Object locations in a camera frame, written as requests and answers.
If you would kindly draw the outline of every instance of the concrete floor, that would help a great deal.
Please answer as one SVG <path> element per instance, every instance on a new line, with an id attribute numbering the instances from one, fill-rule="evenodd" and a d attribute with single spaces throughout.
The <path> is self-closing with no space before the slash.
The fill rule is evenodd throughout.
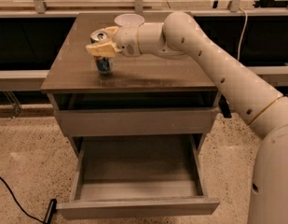
<path id="1" fill-rule="evenodd" d="M 77 159 L 62 136 L 49 105 L 25 106 L 16 119 L 0 107 L 0 176 L 13 189 L 21 205 L 43 219 L 49 200 L 69 200 Z M 243 224 L 246 223 L 254 158 L 260 140 L 241 121 L 218 115 L 207 135 L 199 159 L 210 197 L 221 203 L 211 216 L 65 220 L 56 214 L 52 223 L 85 224 Z M 0 224 L 36 223 L 26 217 L 0 182 Z"/>

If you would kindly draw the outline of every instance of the black cable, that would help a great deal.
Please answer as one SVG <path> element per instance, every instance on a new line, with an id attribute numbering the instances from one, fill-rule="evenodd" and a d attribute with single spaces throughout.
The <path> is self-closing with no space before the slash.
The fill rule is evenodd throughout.
<path id="1" fill-rule="evenodd" d="M 5 184 L 5 186 L 7 187 L 8 191 L 11 193 L 12 198 L 14 199 L 15 203 L 18 205 L 18 207 L 21 209 L 21 211 L 22 211 L 26 216 L 28 216 L 28 217 L 31 218 L 31 219 L 35 219 L 35 220 L 41 222 L 42 224 L 46 224 L 43 220 L 40 220 L 40 219 L 38 219 L 37 217 L 33 217 L 33 216 L 29 215 L 29 214 L 22 208 L 22 206 L 20 205 L 20 203 L 17 201 L 17 199 L 16 199 L 15 196 L 14 196 L 13 191 L 11 190 L 11 188 L 9 187 L 9 185 L 7 184 L 7 182 L 3 179 L 3 177 L 0 176 L 0 180 Z"/>

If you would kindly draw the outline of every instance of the floor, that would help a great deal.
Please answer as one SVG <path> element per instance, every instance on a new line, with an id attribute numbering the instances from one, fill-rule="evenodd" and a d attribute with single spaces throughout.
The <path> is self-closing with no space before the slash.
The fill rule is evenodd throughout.
<path id="1" fill-rule="evenodd" d="M 62 136 L 50 105 L 23 107 L 12 119 L 11 109 L 0 106 L 0 176 L 13 189 L 26 211 L 43 219 L 49 200 L 69 200 L 76 157 Z M 203 182 L 209 197 L 221 203 L 211 216 L 65 220 L 52 223 L 84 224 L 243 224 L 246 223 L 254 158 L 260 140 L 241 121 L 218 115 L 199 154 Z M 0 224 L 36 223 L 25 216 L 0 182 Z"/>

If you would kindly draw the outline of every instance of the drawer front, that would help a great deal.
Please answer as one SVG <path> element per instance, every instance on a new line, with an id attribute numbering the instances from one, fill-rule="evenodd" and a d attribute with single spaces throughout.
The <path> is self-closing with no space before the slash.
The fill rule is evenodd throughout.
<path id="1" fill-rule="evenodd" d="M 208 133 L 218 108 L 56 111 L 65 136 Z"/>
<path id="2" fill-rule="evenodd" d="M 210 215 L 192 135 L 84 138 L 67 219 Z"/>

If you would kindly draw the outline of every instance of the empty drawer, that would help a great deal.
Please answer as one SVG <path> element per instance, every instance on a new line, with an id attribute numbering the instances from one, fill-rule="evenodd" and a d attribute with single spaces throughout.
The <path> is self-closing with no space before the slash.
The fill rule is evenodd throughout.
<path id="1" fill-rule="evenodd" d="M 191 135 L 84 138 L 65 218 L 210 215 Z"/>

